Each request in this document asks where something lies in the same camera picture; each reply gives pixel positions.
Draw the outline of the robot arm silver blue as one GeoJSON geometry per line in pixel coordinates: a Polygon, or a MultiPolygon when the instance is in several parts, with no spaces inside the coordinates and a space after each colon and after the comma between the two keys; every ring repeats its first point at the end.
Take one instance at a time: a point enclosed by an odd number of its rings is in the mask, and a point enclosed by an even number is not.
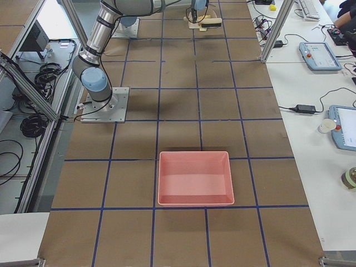
{"type": "Polygon", "coordinates": [[[120,79],[133,92],[128,100],[130,120],[150,120],[161,105],[160,90],[196,88],[193,35],[179,37],[169,20],[177,10],[190,21],[205,12],[208,1],[101,1],[98,16],[73,71],[93,99],[110,111],[114,94],[110,82],[120,79]]]}

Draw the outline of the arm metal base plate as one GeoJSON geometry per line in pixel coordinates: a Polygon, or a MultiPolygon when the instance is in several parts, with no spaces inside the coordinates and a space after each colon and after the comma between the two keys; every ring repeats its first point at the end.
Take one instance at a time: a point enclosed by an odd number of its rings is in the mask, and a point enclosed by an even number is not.
{"type": "Polygon", "coordinates": [[[80,120],[83,123],[124,123],[127,113],[127,103],[130,89],[128,87],[114,87],[113,95],[108,104],[106,102],[95,102],[89,93],[86,101],[83,115],[80,120]]]}
{"type": "Polygon", "coordinates": [[[112,38],[120,39],[136,39],[139,30],[139,18],[138,17],[123,17],[120,18],[115,25],[112,38]]]}

